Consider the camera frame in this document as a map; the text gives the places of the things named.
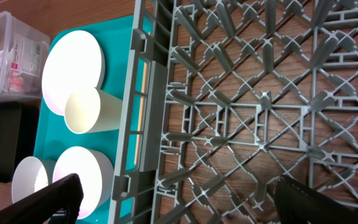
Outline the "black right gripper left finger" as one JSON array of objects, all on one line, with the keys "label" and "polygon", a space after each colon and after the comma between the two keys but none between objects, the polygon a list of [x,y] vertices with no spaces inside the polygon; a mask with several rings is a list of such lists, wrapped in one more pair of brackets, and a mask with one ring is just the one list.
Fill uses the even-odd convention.
[{"label": "black right gripper left finger", "polygon": [[75,223],[83,197],[72,173],[1,210],[0,223]]}]

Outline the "large white plate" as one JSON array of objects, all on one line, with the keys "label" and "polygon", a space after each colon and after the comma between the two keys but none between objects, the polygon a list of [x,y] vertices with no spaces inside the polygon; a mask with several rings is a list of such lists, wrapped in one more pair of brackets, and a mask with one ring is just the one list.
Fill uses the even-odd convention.
[{"label": "large white plate", "polygon": [[85,30],[65,34],[52,47],[43,70],[42,94],[49,110],[62,116],[73,90],[101,88],[105,68],[103,49],[93,34]]}]

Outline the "white paper cup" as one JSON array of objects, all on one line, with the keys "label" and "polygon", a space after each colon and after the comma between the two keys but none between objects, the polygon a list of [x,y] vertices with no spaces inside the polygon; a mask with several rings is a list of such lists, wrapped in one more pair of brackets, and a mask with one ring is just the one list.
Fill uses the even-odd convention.
[{"label": "white paper cup", "polygon": [[75,134],[119,129],[122,100],[95,87],[75,90],[67,99],[64,120]]}]

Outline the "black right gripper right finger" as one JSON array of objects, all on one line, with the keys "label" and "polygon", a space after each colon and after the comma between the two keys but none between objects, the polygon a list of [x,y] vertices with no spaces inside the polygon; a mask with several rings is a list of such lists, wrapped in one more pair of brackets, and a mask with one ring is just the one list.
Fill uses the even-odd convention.
[{"label": "black right gripper right finger", "polygon": [[287,175],[281,175],[274,191],[281,223],[358,223],[358,213]]}]

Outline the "pink shallow bowl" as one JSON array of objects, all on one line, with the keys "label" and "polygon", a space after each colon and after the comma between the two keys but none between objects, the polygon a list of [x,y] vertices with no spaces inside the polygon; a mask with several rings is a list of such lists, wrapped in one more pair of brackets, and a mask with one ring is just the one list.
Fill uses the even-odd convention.
[{"label": "pink shallow bowl", "polygon": [[90,216],[104,204],[111,193],[114,167],[102,152],[73,146],[58,158],[53,171],[53,181],[78,174],[83,189],[83,199],[77,219]]}]

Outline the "white bowl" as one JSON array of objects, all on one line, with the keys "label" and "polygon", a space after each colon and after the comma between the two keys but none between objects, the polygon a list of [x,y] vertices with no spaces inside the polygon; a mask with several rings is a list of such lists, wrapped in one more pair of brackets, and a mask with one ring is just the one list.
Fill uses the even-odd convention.
[{"label": "white bowl", "polygon": [[16,203],[50,185],[53,182],[55,164],[55,160],[34,156],[21,160],[12,178],[12,202]]}]

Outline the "red snack wrapper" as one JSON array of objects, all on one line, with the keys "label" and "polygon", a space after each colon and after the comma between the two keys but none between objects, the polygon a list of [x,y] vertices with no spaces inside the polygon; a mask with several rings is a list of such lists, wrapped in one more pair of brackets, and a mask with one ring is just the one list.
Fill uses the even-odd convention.
[{"label": "red snack wrapper", "polygon": [[25,80],[20,73],[11,72],[9,75],[9,91],[25,92]]}]

